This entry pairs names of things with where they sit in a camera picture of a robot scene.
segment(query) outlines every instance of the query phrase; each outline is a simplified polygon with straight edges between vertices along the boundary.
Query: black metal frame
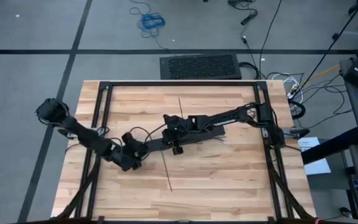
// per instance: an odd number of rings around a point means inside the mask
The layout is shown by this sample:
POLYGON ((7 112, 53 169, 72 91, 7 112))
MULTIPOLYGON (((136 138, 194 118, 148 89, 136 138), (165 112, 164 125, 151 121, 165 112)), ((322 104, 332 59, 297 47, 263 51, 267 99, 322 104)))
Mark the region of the black metal frame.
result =
MULTIPOLYGON (((98 122, 98 115, 100 111, 100 105, 102 100, 102 94, 104 90, 107 90, 107 97, 106 97, 106 104, 104 106, 104 113, 103 113, 103 119, 102 119, 102 128, 106 128, 107 121, 108 121, 108 114, 110 109, 110 102, 112 97, 112 91, 114 86, 251 86, 254 89, 254 95, 255 95, 255 103, 261 103, 260 102, 260 95, 259 90, 262 90, 264 94, 264 100, 265 102, 270 105, 270 98, 269 98, 269 92, 267 89, 266 81, 256 81, 256 82, 237 82, 237 81, 180 81, 180 82, 173 82, 173 81, 162 81, 162 82, 100 82, 99 88, 98 88, 98 95, 96 97, 96 104, 94 108, 94 114, 93 114, 93 120, 92 120, 92 128, 95 128, 98 122)), ((264 144, 264 150, 265 150, 265 157, 266 157, 266 163, 267 167, 274 167, 272 164, 272 157, 270 155, 270 145, 266 144, 265 141, 263 141, 264 144)), ((278 172, 280 174, 281 179, 283 180, 284 184, 287 184, 287 178, 285 176, 285 169, 283 165, 282 155, 280 152, 280 149, 275 149, 276 157, 277 157, 277 167, 278 172)), ((90 168, 90 161, 91 161, 91 150, 87 150, 85 155, 85 161, 83 166, 83 173, 81 176, 81 183, 83 183, 88 175, 88 171, 90 168)), ((94 166, 97 169, 97 173, 99 173, 101 158, 96 157, 94 166)), ((275 216, 276 218, 282 217, 282 211, 280 208, 280 200, 278 198, 278 192, 277 192, 277 186, 276 181, 274 181, 272 173, 268 170, 268 176, 269 176, 269 182, 270 182, 270 188, 272 193, 272 199, 273 199, 273 206, 275 210, 275 216)), ((89 195, 89 201, 88 201, 88 208, 86 210, 86 218, 91 219, 93 214, 93 205, 94 200, 96 196, 96 188, 98 184, 98 175, 95 176, 95 179, 92 181, 91 185, 91 192, 89 195)), ((81 211, 83 206, 83 199, 80 200, 78 206, 75 210, 75 218, 81 217, 81 211)), ((289 218, 293 218, 293 210, 291 207, 290 202, 285 197, 285 206, 287 209, 287 214, 289 218)), ((132 222, 133 221, 103 221, 103 223, 122 223, 122 222, 132 222)), ((174 222, 165 222, 165 221, 156 221, 156 222, 150 222, 150 223, 174 223, 174 222)), ((214 222, 214 223, 239 223, 239 222, 214 222)), ((267 221, 252 221, 252 222, 241 222, 241 223, 252 223, 252 224, 262 224, 267 223, 267 221)))

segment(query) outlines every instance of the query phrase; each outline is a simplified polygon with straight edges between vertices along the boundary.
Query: white paper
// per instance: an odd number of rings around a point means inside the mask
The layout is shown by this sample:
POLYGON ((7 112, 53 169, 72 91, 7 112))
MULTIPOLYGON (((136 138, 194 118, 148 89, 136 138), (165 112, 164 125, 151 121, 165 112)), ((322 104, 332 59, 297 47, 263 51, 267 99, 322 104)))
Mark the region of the white paper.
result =
MULTIPOLYGON (((304 152, 314 146, 318 146, 320 142, 318 141, 317 137, 312 137, 312 138, 301 138, 298 140, 298 144, 302 152, 304 152)), ((312 162, 310 164, 305 165, 305 172, 306 175, 329 174, 331 173, 331 169, 329 168, 326 159, 320 159, 319 161, 312 162)))

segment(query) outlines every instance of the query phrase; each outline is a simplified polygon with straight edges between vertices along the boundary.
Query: black pole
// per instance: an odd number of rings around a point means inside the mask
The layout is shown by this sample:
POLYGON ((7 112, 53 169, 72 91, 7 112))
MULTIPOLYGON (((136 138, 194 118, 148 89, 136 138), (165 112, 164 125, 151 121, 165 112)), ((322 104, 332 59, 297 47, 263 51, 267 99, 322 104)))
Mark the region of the black pole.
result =
MULTIPOLYGON (((111 102, 111 95, 112 95, 112 85, 108 86, 108 92, 106 97, 106 104, 104 105, 104 113, 103 113, 103 120, 102 120, 102 128, 107 128, 107 121, 109 118, 109 111, 110 111, 110 102, 111 102)), ((96 175, 94 180, 92 181, 91 192, 89 194, 89 201, 88 201, 88 208, 86 210, 86 218, 91 219, 93 214, 93 206, 94 200, 96 197, 96 190, 98 186, 98 177, 99 177, 99 170, 100 170, 100 163, 101 158, 100 156, 96 156, 94 166, 96 169, 96 175)))
POLYGON ((303 163, 306 165, 324 159, 327 156, 348 149, 351 145, 358 145, 358 127, 302 152, 303 163))
MULTIPOLYGON (((101 100, 102 100, 103 90, 104 89, 99 89, 98 90, 98 95, 96 97, 96 103, 95 103, 94 111, 93 111, 93 118, 92 118, 92 124, 91 124, 92 128, 95 128, 96 125, 98 125, 98 116, 99 116, 99 111, 100 111, 100 103, 101 103, 101 100)), ((90 163, 91 163, 91 155, 92 155, 92 150, 87 149, 86 154, 85 154, 85 159, 84 159, 84 166, 83 166, 83 169, 82 169, 81 185, 84 184, 84 182, 86 180, 86 177, 88 176, 88 171, 90 169, 90 163)), ((78 201, 78 205, 77 205, 77 208, 76 208, 75 213, 74 213, 75 218, 80 218, 81 217, 82 204, 83 204, 83 197, 80 198, 80 200, 78 201)))
MULTIPOLYGON (((260 86, 263 87, 261 89, 262 89, 262 91, 264 93, 264 97, 266 98, 266 96, 269 95, 269 93, 267 91, 266 82, 255 82, 254 95, 255 95, 255 102, 256 103, 260 103, 260 96, 259 96, 259 87, 260 86)), ((263 141, 263 145, 264 145, 264 151, 265 151, 265 157, 266 157, 266 165, 267 165, 267 168, 269 169, 269 164, 272 162, 272 156, 270 155, 270 146, 266 144, 262 129, 260 129, 260 133, 262 135, 262 141, 263 141)), ((276 186, 276 183, 275 183, 275 181, 273 179, 273 175, 269 171, 268 171, 268 180, 269 180, 269 183, 270 183, 270 191, 272 193, 273 206, 274 206, 274 211, 275 211, 275 214, 276 214, 276 218, 281 218, 282 213, 281 213, 281 208, 280 208, 280 199, 278 198, 277 186, 276 186)))

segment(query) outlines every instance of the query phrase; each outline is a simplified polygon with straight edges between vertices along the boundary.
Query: cable bundle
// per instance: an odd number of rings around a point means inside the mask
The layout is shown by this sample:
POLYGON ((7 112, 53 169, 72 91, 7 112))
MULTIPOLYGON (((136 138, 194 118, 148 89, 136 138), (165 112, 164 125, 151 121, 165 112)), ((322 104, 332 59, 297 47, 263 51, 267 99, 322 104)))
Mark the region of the cable bundle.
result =
POLYGON ((326 90, 326 91, 328 91, 328 92, 330 92, 330 93, 339 93, 339 94, 341 94, 342 102, 341 102, 341 105, 333 112, 333 114, 332 114, 331 116, 328 116, 327 118, 324 118, 323 120, 321 120, 320 122, 318 122, 318 123, 316 123, 316 124, 314 124, 314 125, 312 125, 312 126, 304 127, 304 126, 302 126, 301 121, 298 119, 298 125, 299 125, 299 127, 304 128, 304 129, 311 129, 311 128, 313 128, 313 127, 315 127, 315 126, 317 126, 317 125, 323 123, 324 121, 326 121, 326 120, 328 120, 328 119, 331 119, 331 118, 333 118, 333 117, 339 116, 339 115, 341 115, 341 114, 350 113, 350 112, 353 111, 353 109, 348 109, 348 110, 345 110, 345 111, 342 111, 342 112, 339 111, 339 110, 342 109, 342 107, 343 107, 344 104, 345 104, 345 96, 344 96, 343 93, 346 92, 346 90, 340 90, 340 89, 338 88, 338 87, 342 87, 342 86, 344 86, 344 85, 329 85, 330 83, 332 83, 332 82, 334 81, 335 78, 337 78, 337 77, 339 77, 339 76, 340 76, 340 74, 339 74, 339 75, 336 75, 334 78, 332 78, 332 79, 330 79, 330 80, 321 81, 321 82, 319 82, 319 83, 317 83, 317 84, 315 84, 315 85, 311 85, 311 86, 309 86, 308 88, 306 88, 305 90, 303 90, 303 94, 305 94, 305 93, 308 92, 308 91, 311 91, 311 90, 316 89, 316 91, 315 91, 311 96, 309 96, 309 97, 303 102, 303 104, 306 103, 306 102, 307 102, 309 99, 311 99, 313 96, 315 96, 315 94, 317 94, 317 92, 319 92, 320 90, 323 90, 323 89, 326 90), (324 82, 327 82, 327 83, 325 83, 323 86, 315 87, 315 86, 317 86, 317 85, 319 85, 319 84, 322 84, 322 83, 324 83, 324 82))
POLYGON ((165 26, 164 18, 157 12, 150 13, 151 7, 149 4, 145 2, 137 2, 131 0, 131 2, 136 4, 144 4, 148 7, 148 11, 146 13, 142 13, 138 7, 132 7, 129 9, 129 13, 131 15, 141 15, 140 20, 137 21, 137 28, 139 28, 142 33, 141 36, 143 38, 156 38, 160 35, 160 27, 165 26))
POLYGON ((251 9, 249 7, 250 3, 255 2, 256 0, 227 0, 227 3, 232 6, 234 9, 249 11, 249 15, 241 21, 241 25, 246 25, 249 21, 255 18, 258 15, 258 10, 251 9))

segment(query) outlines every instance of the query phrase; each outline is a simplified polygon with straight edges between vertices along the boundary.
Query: wooden table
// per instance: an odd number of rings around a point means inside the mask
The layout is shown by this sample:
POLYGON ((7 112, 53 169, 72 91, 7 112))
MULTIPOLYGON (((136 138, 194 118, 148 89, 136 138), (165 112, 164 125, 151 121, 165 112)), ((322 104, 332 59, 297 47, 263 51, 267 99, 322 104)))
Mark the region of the wooden table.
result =
MULTIPOLYGON (((279 126, 292 127, 283 83, 267 84, 279 126)), ((98 85, 99 81, 84 82, 76 109, 75 117, 88 127, 98 85)), ((251 101, 252 88, 243 86, 117 86, 113 89, 108 120, 111 131, 107 137, 119 138, 134 126, 151 131, 163 124, 163 114, 181 116, 180 104, 186 118, 189 114, 221 113, 251 101)), ((93 218, 102 215, 106 220, 264 221, 274 216, 260 129, 233 123, 225 130, 224 142, 212 139, 187 145, 179 156, 171 150, 163 152, 172 192, 161 152, 151 153, 141 169, 127 172, 102 161, 93 218)), ((138 129, 132 134, 137 139, 146 137, 138 129)), ((161 137, 161 132, 152 137, 161 137)), ((287 140, 287 144, 298 147, 294 140, 287 140)), ((52 216, 58 215, 77 191, 85 152, 83 146, 74 146, 67 152, 52 216)), ((284 148, 282 157, 290 190, 315 216, 300 153, 284 148)), ((285 215, 284 200, 278 191, 285 215)))

